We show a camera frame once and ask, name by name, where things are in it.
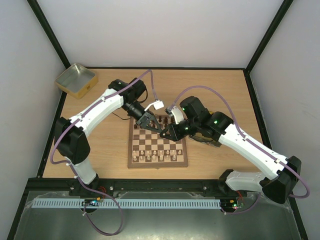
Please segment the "wooden chess board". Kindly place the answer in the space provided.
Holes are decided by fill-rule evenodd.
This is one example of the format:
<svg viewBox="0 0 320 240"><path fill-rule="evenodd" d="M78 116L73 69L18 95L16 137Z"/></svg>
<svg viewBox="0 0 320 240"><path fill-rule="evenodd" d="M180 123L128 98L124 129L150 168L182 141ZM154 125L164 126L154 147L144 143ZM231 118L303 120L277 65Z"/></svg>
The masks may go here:
<svg viewBox="0 0 320 240"><path fill-rule="evenodd" d="M172 141L158 133L142 129L132 118L129 120L129 169L180 168L188 166L186 140Z"/></svg>

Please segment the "gold tin with white pieces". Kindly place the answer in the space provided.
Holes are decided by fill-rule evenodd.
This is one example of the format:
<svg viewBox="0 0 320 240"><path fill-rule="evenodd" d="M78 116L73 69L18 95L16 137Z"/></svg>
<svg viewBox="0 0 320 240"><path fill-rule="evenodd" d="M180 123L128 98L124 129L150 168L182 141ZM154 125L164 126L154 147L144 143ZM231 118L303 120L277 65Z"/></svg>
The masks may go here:
<svg viewBox="0 0 320 240"><path fill-rule="evenodd" d="M188 138L193 140L193 141L196 141L198 143L209 145L211 147L220 148L221 145L222 145L218 141L216 141L216 140L214 140L212 138L209 138L209 137L205 137L200 133L196 133L194 135L189 135Z"/></svg>

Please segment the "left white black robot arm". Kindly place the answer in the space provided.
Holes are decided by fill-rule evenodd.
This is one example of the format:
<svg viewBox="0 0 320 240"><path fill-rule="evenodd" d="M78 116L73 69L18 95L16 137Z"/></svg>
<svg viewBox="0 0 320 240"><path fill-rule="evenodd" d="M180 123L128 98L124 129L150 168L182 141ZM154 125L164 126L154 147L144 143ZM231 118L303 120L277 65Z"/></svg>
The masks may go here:
<svg viewBox="0 0 320 240"><path fill-rule="evenodd" d="M146 90L146 85L139 78L130 83L116 79L85 110L69 119L60 117L56 121L53 150L65 158L63 163L70 166L83 184L89 185L98 177L89 160L91 148L88 136L115 110L124 109L142 129L156 133L162 131L155 115L138 100Z"/></svg>

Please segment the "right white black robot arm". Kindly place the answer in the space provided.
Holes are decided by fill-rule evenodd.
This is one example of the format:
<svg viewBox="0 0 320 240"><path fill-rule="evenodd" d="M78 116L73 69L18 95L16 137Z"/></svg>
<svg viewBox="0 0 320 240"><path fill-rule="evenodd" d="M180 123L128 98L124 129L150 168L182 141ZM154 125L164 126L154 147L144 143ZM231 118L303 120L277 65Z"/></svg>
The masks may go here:
<svg viewBox="0 0 320 240"><path fill-rule="evenodd" d="M270 200L283 204L298 182L302 162L296 156L286 157L252 138L222 112L210 112L201 101L190 96L180 107L167 108L174 118L160 136L179 141L186 136L200 134L210 142L225 145L254 164L257 173L227 170L218 183L218 191L229 196L234 191L245 190L264 193Z"/></svg>

